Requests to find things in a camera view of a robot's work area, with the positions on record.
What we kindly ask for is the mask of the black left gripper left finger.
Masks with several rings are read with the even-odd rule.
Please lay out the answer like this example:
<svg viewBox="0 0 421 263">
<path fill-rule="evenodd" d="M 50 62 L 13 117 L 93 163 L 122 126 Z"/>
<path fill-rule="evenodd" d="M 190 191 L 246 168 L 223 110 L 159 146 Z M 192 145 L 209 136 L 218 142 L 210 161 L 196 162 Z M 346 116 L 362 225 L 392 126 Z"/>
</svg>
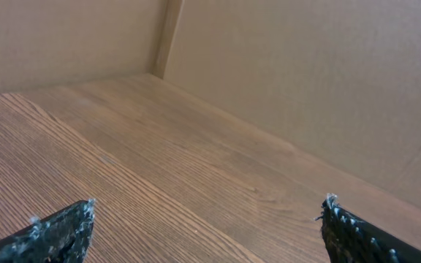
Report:
<svg viewBox="0 0 421 263">
<path fill-rule="evenodd" d="M 94 229 L 94 199 L 80 200 L 0 240 L 0 263 L 83 263 Z"/>
</svg>

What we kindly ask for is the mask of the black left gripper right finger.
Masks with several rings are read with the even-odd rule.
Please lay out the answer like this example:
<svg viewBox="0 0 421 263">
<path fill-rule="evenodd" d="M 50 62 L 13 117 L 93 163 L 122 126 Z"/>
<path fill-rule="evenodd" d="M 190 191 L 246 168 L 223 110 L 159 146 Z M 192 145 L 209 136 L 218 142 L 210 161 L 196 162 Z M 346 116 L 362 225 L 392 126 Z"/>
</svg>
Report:
<svg viewBox="0 0 421 263">
<path fill-rule="evenodd" d="M 318 219 L 332 263 L 421 263 L 420 249 L 342 208 L 335 194 L 327 194 Z"/>
</svg>

